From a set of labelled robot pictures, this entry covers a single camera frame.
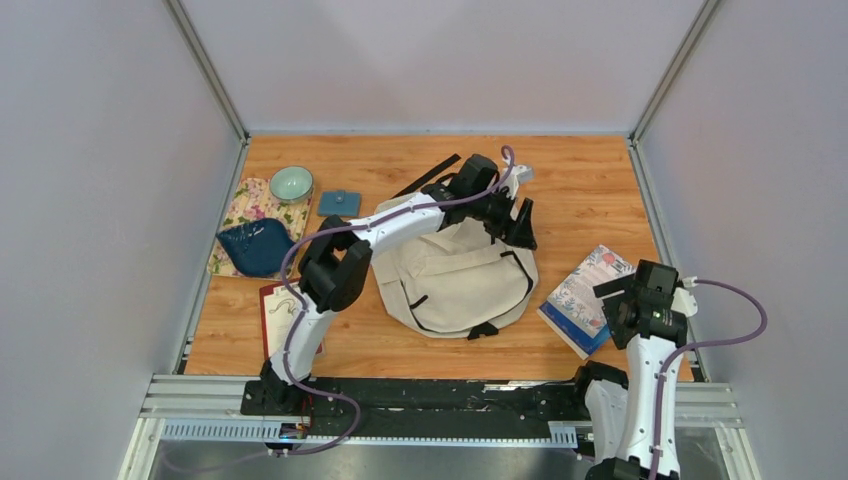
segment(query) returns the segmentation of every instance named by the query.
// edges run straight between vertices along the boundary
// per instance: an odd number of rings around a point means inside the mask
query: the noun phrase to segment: floral cloth
[[[269,185],[270,182],[262,178],[246,178],[241,182],[235,195],[233,195],[233,200],[230,202],[230,208],[227,210],[227,216],[224,218],[221,230],[266,217],[276,218],[285,225],[289,237],[293,241],[300,240],[306,230],[306,219],[309,217],[309,208],[312,206],[312,195],[302,202],[286,205],[271,194]],[[233,266],[233,262],[218,241],[215,241],[215,248],[212,249],[212,255],[209,257],[206,269],[212,275],[244,276]],[[291,276],[291,267],[289,267],[287,275]],[[277,273],[269,278],[280,280],[281,275]]]

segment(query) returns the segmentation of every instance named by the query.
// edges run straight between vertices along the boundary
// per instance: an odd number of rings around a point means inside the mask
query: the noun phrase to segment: bowl
[[[311,193],[312,174],[303,167],[286,167],[271,177],[271,194],[283,203],[300,203]]]

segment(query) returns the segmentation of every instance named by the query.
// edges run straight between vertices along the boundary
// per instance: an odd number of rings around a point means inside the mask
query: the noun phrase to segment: canvas bag
[[[381,203],[376,213],[411,195]],[[531,250],[493,239],[470,218],[389,250],[372,267],[389,315],[434,338],[497,335],[521,317],[539,283]]]

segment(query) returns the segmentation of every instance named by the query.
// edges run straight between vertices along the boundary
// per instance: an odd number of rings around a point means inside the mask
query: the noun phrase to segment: book cover
[[[603,303],[592,287],[634,273],[636,269],[609,248],[598,245],[556,288],[537,312],[582,359],[610,337]]]
[[[289,334],[300,302],[283,286],[282,282],[266,285],[259,289],[259,308],[262,315],[262,348],[265,358],[283,346]],[[324,341],[318,345],[315,356],[324,353]]]

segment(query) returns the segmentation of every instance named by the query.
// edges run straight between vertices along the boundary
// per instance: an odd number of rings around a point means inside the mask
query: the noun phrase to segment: table surface
[[[389,317],[373,273],[362,296],[325,337],[327,353],[313,374],[335,377],[570,379],[584,362],[536,313],[545,297],[599,243],[635,264],[657,253],[622,137],[616,136],[269,136],[255,137],[242,179],[270,178],[288,165],[315,177],[307,232],[315,231],[321,192],[362,194],[360,215],[374,212],[453,153],[500,158],[512,145],[536,178],[519,191],[535,201],[533,229],[540,284],[530,306],[499,335],[474,341],[431,339]],[[259,288],[272,282],[213,276],[186,374],[256,375],[264,361]],[[607,342],[592,360],[627,369],[624,351]],[[688,366],[681,379],[691,380]]]

